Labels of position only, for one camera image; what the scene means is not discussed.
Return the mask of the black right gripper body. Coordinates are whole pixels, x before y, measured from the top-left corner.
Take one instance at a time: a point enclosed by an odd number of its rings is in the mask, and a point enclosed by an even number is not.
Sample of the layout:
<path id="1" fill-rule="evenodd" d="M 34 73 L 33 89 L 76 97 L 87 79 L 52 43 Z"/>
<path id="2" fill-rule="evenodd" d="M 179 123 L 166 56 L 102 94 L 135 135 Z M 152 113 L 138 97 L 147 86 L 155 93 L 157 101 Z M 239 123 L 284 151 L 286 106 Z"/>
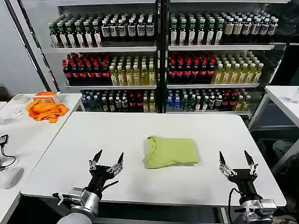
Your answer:
<path id="1" fill-rule="evenodd" d="M 260 196 L 257 194 L 253 182 L 257 178 L 256 175 L 251 175 L 249 169 L 233 169 L 236 175 L 229 175 L 228 180 L 237 185 L 240 192 L 239 202 L 246 202 L 250 200 L 259 200 Z"/>

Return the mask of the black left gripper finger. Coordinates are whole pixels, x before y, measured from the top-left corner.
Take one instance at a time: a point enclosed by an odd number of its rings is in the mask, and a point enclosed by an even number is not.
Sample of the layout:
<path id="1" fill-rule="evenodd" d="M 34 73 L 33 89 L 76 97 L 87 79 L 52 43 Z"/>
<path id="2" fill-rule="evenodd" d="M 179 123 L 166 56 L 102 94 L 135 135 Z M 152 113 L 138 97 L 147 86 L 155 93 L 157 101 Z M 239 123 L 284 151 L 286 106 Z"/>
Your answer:
<path id="1" fill-rule="evenodd" d="M 97 166 L 97 163 L 101 157 L 101 154 L 102 154 L 102 149 L 93 157 L 92 160 L 89 160 L 89 170 L 95 170 L 96 169 L 96 166 Z"/>
<path id="2" fill-rule="evenodd" d="M 108 168 L 107 172 L 113 175 L 118 175 L 123 170 L 123 157 L 124 153 L 122 152 L 117 163 Z"/>

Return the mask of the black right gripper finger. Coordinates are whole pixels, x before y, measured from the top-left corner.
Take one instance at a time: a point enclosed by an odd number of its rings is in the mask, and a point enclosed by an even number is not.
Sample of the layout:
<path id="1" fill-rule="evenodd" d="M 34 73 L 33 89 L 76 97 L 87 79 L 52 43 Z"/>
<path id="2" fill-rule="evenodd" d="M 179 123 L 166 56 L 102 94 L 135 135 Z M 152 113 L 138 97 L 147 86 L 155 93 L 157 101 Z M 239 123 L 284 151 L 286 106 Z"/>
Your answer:
<path id="1" fill-rule="evenodd" d="M 249 165 L 249 174 L 257 175 L 257 168 L 259 164 L 254 162 L 253 157 L 246 150 L 244 150 L 244 154 Z"/>
<path id="2" fill-rule="evenodd" d="M 220 166 L 219 166 L 219 170 L 223 173 L 224 176 L 237 176 L 237 173 L 230 168 L 224 159 L 224 156 L 222 154 L 222 152 L 219 152 L 219 162 L 220 162 Z"/>

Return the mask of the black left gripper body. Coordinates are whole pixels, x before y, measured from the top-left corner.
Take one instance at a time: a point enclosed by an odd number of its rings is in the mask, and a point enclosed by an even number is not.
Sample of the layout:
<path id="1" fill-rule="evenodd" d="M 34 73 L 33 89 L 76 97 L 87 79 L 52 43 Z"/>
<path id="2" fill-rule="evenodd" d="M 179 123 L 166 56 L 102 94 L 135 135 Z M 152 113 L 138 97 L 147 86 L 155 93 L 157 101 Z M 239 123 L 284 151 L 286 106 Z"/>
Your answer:
<path id="1" fill-rule="evenodd" d="M 108 187 L 117 184 L 119 181 L 114 181 L 105 185 L 106 181 L 114 179 L 117 175 L 113 175 L 107 172 L 108 166 L 97 165 L 95 170 L 90 170 L 92 179 L 87 185 L 87 191 L 92 193 L 102 193 Z"/>

